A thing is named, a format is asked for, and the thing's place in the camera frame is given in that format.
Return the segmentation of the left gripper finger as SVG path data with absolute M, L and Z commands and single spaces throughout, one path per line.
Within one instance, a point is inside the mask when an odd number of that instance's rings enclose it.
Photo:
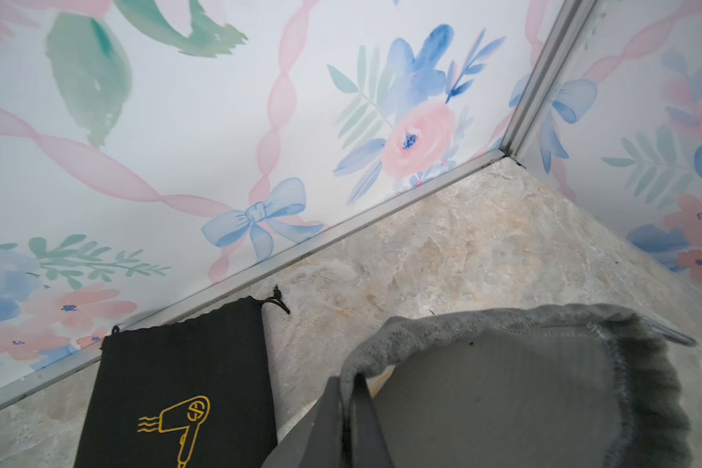
M 348 404 L 341 399 L 340 379 L 328 380 L 298 466 L 393 468 L 363 376 L 355 376 Z

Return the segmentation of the grey drawstring pouch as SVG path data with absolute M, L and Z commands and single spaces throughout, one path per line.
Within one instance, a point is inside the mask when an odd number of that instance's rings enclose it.
M 688 467 L 672 343 L 613 304 L 393 317 L 333 378 L 366 380 L 393 467 Z M 267 466 L 299 467 L 320 399 Z

